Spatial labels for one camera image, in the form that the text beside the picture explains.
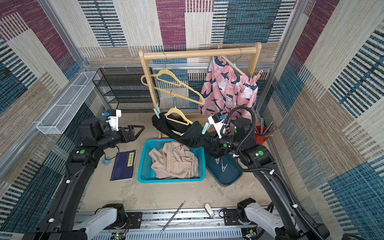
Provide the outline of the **yellow hanger of black shorts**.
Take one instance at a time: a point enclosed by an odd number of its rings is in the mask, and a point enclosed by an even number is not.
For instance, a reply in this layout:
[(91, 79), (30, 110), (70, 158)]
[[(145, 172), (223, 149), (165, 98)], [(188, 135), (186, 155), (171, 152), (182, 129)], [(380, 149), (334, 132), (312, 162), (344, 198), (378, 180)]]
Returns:
[(165, 118), (166, 120), (169, 120), (171, 122), (175, 122), (175, 123), (178, 123), (178, 124), (181, 124), (181, 125), (184, 125), (184, 126), (190, 126), (193, 124), (192, 121), (190, 121), (186, 116), (185, 114), (177, 108), (177, 105), (176, 105), (176, 95), (174, 94), (173, 91), (171, 91), (170, 93), (171, 97), (172, 97), (172, 100), (173, 100), (173, 107), (170, 108), (165, 114)]

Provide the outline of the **mint clothespin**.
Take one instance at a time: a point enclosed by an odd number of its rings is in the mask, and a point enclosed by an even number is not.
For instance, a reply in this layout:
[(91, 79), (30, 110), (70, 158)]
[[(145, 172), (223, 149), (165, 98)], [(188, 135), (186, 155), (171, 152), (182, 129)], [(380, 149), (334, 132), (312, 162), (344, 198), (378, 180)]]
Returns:
[(160, 108), (159, 108), (159, 104), (157, 104), (156, 107), (153, 108), (153, 111), (154, 111), (156, 117), (157, 117), (158, 119), (160, 119), (160, 113), (161, 113), (161, 111), (160, 111)]
[(209, 130), (210, 127), (211, 127), (210, 123), (205, 123), (203, 130), (202, 130), (202, 134), (204, 135)]

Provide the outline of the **yellow hanger of beige shorts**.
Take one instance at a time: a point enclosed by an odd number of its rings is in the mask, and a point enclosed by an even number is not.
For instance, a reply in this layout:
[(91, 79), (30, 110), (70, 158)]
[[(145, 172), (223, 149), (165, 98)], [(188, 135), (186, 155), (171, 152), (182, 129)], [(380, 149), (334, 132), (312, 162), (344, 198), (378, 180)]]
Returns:
[[(141, 59), (142, 59), (142, 60), (145, 60), (145, 53), (142, 52), (142, 51), (141, 51), (140, 53), (141, 53), (141, 54), (139, 54), (139, 55), (140, 55)], [(196, 101), (196, 100), (194, 100), (194, 99), (190, 99), (190, 98), (187, 98), (187, 97), (185, 97), (185, 96), (178, 95), (178, 94), (174, 94), (174, 96), (176, 96), (176, 97), (178, 97), (178, 98), (182, 98), (182, 99), (187, 100), (187, 101), (190, 101), (190, 102), (192, 102), (192, 103), (196, 103), (196, 104), (198, 104), (198, 105), (203, 105), (203, 104), (205, 104), (205, 99), (204, 99), (204, 97), (203, 97), (199, 92), (195, 91), (195, 90), (194, 90), (193, 88), (191, 88), (189, 85), (187, 85), (187, 84), (185, 84), (184, 82), (180, 81), (180, 80), (176, 77), (176, 75), (175, 75), (174, 73), (172, 73), (171, 71), (169, 71), (169, 70), (167, 69), (167, 56), (166, 56), (165, 52), (163, 52), (163, 55), (164, 55), (164, 57), (165, 57), (165, 68), (162, 69), (162, 70), (160, 70), (157, 74), (149, 75), (150, 79), (153, 78), (153, 77), (156, 77), (156, 79), (157, 79), (158, 81), (164, 82), (164, 83), (166, 83), (166, 84), (174, 85), (174, 86), (177, 86), (177, 87), (185, 87), (185, 88), (187, 88), (189, 91), (194, 92), (195, 94), (197, 94), (197, 95), (200, 97), (201, 101), (199, 102), (199, 101)], [(161, 76), (161, 75), (168, 75), (168, 76), (172, 77), (172, 78), (174, 79), (174, 81), (173, 81), (173, 82), (169, 82), (169, 81), (162, 80), (162, 79), (159, 78), (159, 76)], [(144, 82), (144, 78), (147, 78), (146, 75), (143, 75), (143, 76), (141, 77), (141, 82), (142, 82), (142, 84), (143, 84), (144, 86), (149, 87), (149, 85), (148, 85), (148, 81), (147, 81), (147, 83), (145, 83), (145, 82)], [(160, 89), (160, 88), (157, 88), (157, 87), (153, 87), (153, 89), (158, 90), (158, 91), (161, 91), (161, 92), (164, 92), (164, 93), (168, 93), (168, 94), (171, 94), (171, 95), (172, 95), (171, 92), (169, 92), (169, 91), (167, 92), (167, 91), (165, 91), (164, 89)]]

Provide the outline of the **black shorts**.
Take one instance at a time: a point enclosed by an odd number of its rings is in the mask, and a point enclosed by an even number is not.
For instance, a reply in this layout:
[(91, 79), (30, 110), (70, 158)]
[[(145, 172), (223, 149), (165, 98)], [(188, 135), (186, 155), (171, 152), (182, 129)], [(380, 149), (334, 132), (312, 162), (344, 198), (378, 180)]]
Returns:
[(186, 126), (167, 120), (165, 114), (160, 113), (159, 118), (153, 115), (152, 123), (158, 131), (189, 148), (211, 149), (215, 144), (214, 136), (209, 133), (202, 134), (203, 127), (198, 121)]

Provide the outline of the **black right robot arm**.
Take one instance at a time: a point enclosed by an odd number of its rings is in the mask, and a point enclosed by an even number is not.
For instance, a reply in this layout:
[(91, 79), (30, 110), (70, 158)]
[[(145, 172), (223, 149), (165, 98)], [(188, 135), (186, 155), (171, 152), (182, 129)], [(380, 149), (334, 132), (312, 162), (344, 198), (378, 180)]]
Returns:
[(270, 151), (257, 143), (256, 116), (252, 109), (239, 106), (223, 116), (208, 118), (217, 131), (212, 149), (233, 153), (236, 167), (252, 173), (262, 184), (279, 215), (263, 209), (254, 200), (240, 202), (242, 217), (256, 223), (276, 240), (325, 240), (330, 232), (302, 207), (275, 166)]

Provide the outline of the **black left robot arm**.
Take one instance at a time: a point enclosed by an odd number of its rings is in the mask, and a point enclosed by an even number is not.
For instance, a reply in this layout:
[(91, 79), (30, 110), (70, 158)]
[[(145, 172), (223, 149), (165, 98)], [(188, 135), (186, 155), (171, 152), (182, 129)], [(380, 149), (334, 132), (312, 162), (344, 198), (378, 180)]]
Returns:
[(122, 204), (102, 208), (75, 231), (75, 216), (86, 185), (104, 151), (120, 143), (134, 142), (145, 126), (128, 125), (112, 129), (108, 121), (87, 119), (80, 125), (80, 137), (65, 164), (66, 173), (53, 205), (33, 233), (25, 240), (91, 240), (108, 226), (122, 227), (127, 222)]

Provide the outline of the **beige shorts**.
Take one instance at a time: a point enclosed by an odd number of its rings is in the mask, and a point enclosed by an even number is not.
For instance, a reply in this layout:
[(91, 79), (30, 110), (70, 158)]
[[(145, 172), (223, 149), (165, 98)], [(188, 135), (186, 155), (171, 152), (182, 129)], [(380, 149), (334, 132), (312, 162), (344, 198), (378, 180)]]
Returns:
[(191, 179), (199, 176), (198, 158), (183, 144), (172, 141), (149, 152), (151, 169), (158, 179)]

